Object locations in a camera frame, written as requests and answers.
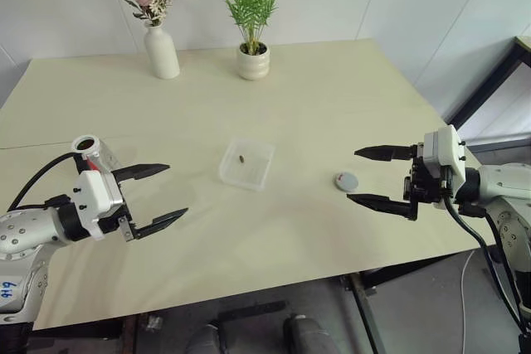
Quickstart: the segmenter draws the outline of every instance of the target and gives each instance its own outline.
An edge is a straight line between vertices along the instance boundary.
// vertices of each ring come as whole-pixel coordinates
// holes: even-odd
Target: white wall
[[[531,138],[531,68],[524,63],[459,129],[468,145]]]
[[[143,50],[121,0],[0,0],[0,10],[0,104],[31,58]],[[279,0],[264,41],[374,37],[447,117],[530,22],[529,0]],[[178,49],[240,40],[222,0],[176,0],[166,28]]]

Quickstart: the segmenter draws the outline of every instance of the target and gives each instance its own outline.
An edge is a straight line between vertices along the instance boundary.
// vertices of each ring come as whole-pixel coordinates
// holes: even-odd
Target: metal frame
[[[96,322],[77,323],[65,327],[50,327],[33,331],[30,337],[54,337],[57,339],[99,338],[117,339],[122,335],[124,318],[102,319]]]
[[[257,315],[276,313],[277,311],[282,311],[287,307],[287,304],[284,300],[277,302],[264,303],[264,304],[255,304],[254,306],[237,308],[231,311],[225,311],[217,315],[217,321],[219,323],[235,321],[237,319],[255,317]]]
[[[494,68],[480,87],[476,89],[474,94],[450,118],[448,124],[453,124],[456,129],[463,126],[475,111],[511,76],[521,63],[531,67],[531,51],[518,37],[515,37],[509,53]]]
[[[434,264],[438,261],[447,259],[450,256],[452,255],[391,265],[381,269],[363,271],[361,273],[349,274],[346,276],[350,285],[349,287],[352,289],[354,299],[356,300],[359,315],[362,318],[363,326],[365,327],[365,332],[367,333],[367,337],[374,354],[386,354],[387,352],[385,346],[383,345],[382,338],[380,337],[378,325],[374,320],[371,304],[368,301],[368,290],[374,289],[379,284],[383,284],[413,271],[417,271],[423,267],[427,267],[428,265]]]
[[[497,149],[509,149],[531,146],[531,138],[522,138],[520,140],[504,141],[502,143],[488,143],[467,145],[466,147],[474,154],[496,151]]]

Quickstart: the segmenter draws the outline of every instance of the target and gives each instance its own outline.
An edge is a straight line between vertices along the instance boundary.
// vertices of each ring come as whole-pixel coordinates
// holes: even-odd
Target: white robotic arm
[[[75,159],[79,172],[72,198],[61,195],[43,205],[19,206],[31,185],[67,158]],[[57,249],[89,236],[101,240],[118,229],[125,240],[138,240],[166,228],[188,210],[159,216],[139,229],[131,222],[119,183],[168,168],[163,164],[122,168],[98,138],[86,135],[74,141],[73,153],[50,162],[24,187],[8,213],[0,216],[1,353],[26,352],[27,338],[48,285],[48,265]]]
[[[500,295],[522,332],[521,353],[531,353],[531,166],[510,163],[503,166],[465,168],[465,142],[453,126],[425,135],[424,143],[411,147],[363,148],[357,155],[380,161],[412,159],[410,176],[404,181],[406,202],[386,196],[348,194],[347,197],[375,211],[417,219],[418,203],[446,208],[455,221],[480,244]],[[486,243],[459,216],[484,217],[489,222],[511,284],[519,314],[510,308],[495,273]]]

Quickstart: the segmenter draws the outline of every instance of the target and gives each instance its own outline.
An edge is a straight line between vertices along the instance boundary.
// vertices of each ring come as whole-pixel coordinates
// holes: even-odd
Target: clear plastic container
[[[262,191],[274,153],[273,145],[234,138],[219,165],[219,177],[226,184]]]

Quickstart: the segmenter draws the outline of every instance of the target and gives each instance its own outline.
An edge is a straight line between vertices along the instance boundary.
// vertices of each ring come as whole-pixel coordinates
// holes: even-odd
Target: black cable
[[[9,207],[9,209],[7,209],[7,211],[14,211],[15,209],[17,209],[18,207],[18,204],[20,203],[20,201],[22,200],[22,198],[27,194],[28,191],[30,191],[30,188],[33,186],[33,184],[35,184],[37,182],[37,180],[39,178],[41,178],[42,176],[44,176],[44,174],[46,172],[48,172],[51,168],[53,168],[56,164],[64,161],[65,159],[68,159],[68,158],[72,158],[74,157],[76,154],[75,153],[65,153],[63,155],[61,155],[60,157],[57,157],[55,158],[54,160],[52,160],[51,162],[49,162],[47,165],[45,165],[41,170],[39,170],[37,173],[35,173],[35,176],[33,176],[29,182],[26,183],[26,185],[21,189],[21,191],[18,193],[17,197],[15,198],[15,200],[13,201],[13,203],[11,204],[11,206]]]
[[[509,266],[509,261],[507,260],[507,256],[505,255],[503,243],[501,241],[501,237],[499,236],[499,231],[496,228],[494,220],[492,220],[492,217],[490,217],[488,213],[485,214],[485,219],[487,219],[490,230],[492,231],[492,235],[494,235],[494,241],[496,242],[496,246],[498,246],[499,257],[501,257],[501,263],[504,265],[505,273],[507,274],[507,279],[509,280],[509,286],[511,287],[511,291],[513,292],[514,296],[514,301],[516,302],[516,308],[519,310],[520,295],[518,294],[518,290],[516,289],[516,282],[514,281],[513,271],[511,270]],[[522,313],[518,311],[518,314],[520,316],[520,324],[525,325]]]
[[[516,315],[516,313],[514,312],[513,308],[511,307],[509,299],[507,298],[507,295],[505,294],[505,292],[504,292],[504,290],[503,290],[503,288],[501,286],[501,282],[499,281],[498,274],[496,273],[496,270],[494,269],[494,265],[492,264],[492,259],[490,258],[489,248],[487,247],[487,244],[485,243],[485,241],[483,240],[481,235],[479,235],[473,228],[471,228],[468,224],[466,224],[463,221],[463,219],[461,219],[461,217],[455,211],[453,205],[451,204],[450,197],[449,196],[445,196],[444,197],[444,201],[445,201],[446,209],[448,210],[450,215],[453,217],[455,222],[463,230],[465,230],[470,235],[472,235],[474,237],[474,239],[478,242],[478,244],[480,244],[480,248],[483,250],[483,256],[485,257],[485,260],[486,260],[487,265],[489,267],[490,275],[492,275],[492,279],[494,280],[494,285],[496,285],[496,289],[498,289],[499,296],[504,301],[505,307],[507,308],[507,310],[511,314],[511,317],[513,318],[513,320],[518,325],[518,328],[520,329],[520,331],[522,333],[525,333],[526,332],[525,331],[525,326],[522,323],[520,323],[518,316]]]

